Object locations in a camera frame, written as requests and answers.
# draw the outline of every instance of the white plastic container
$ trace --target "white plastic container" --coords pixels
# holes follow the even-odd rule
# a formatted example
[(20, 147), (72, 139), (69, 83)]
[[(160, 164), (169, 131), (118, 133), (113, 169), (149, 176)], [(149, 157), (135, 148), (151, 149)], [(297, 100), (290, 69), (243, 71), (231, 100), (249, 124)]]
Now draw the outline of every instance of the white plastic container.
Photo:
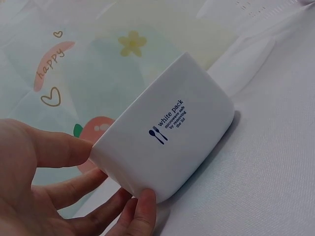
[(138, 197), (171, 197), (194, 173), (230, 126), (231, 100), (185, 53), (115, 121), (90, 159)]

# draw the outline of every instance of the table surface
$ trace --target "table surface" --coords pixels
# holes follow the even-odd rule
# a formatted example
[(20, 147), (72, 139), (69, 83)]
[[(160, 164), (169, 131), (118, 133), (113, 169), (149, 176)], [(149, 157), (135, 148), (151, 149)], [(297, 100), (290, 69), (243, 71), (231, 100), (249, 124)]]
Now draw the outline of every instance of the table surface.
[[(314, 235), (315, 8), (303, 14), (232, 97), (235, 119), (215, 150), (159, 206), (156, 235)], [(77, 215), (117, 188), (104, 183)]]

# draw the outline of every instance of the fork icon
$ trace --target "fork icon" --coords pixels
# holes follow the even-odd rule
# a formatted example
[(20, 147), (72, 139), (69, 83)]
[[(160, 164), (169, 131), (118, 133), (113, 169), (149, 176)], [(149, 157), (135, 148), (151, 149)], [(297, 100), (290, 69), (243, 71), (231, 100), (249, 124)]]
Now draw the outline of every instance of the fork icon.
[(156, 128), (155, 126), (153, 126), (153, 129), (154, 129), (157, 133), (159, 133), (166, 141), (168, 141), (167, 137), (165, 137), (164, 135), (162, 135), (158, 128)]

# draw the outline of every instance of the spoon icon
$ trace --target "spoon icon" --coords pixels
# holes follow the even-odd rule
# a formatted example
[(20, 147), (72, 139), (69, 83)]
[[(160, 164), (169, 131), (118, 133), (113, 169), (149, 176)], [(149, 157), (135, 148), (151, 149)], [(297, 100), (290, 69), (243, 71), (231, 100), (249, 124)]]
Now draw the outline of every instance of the spoon icon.
[(160, 142), (161, 144), (164, 145), (163, 141), (162, 141), (161, 139), (159, 139), (159, 138), (156, 136), (156, 134), (155, 134), (155, 132), (154, 132), (153, 130), (149, 130), (149, 134), (150, 134), (151, 136), (155, 137), (157, 140), (159, 140), (159, 142)]

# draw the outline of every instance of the finger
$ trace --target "finger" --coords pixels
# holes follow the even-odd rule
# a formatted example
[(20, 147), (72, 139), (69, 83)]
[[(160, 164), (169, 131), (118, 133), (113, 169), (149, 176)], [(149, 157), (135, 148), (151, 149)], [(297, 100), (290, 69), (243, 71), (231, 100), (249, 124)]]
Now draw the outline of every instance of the finger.
[(138, 200), (134, 220), (129, 225), (126, 236), (152, 235), (157, 216), (156, 195), (152, 190), (144, 190)]
[(15, 120), (9, 120), (26, 131), (36, 152), (37, 166), (61, 168), (83, 164), (92, 144), (64, 133), (41, 131)]
[(138, 200), (136, 198), (130, 199), (121, 216), (119, 217), (117, 223), (113, 228), (106, 234), (106, 236), (122, 236), (127, 231), (130, 223), (133, 220), (134, 212), (136, 211)]
[(131, 195), (124, 189), (118, 190), (106, 203), (85, 217), (70, 219), (76, 235), (98, 236), (123, 211)]
[(75, 204), (82, 197), (94, 191), (105, 180), (107, 175), (99, 169), (91, 170), (84, 175), (62, 183), (43, 186), (57, 210)]

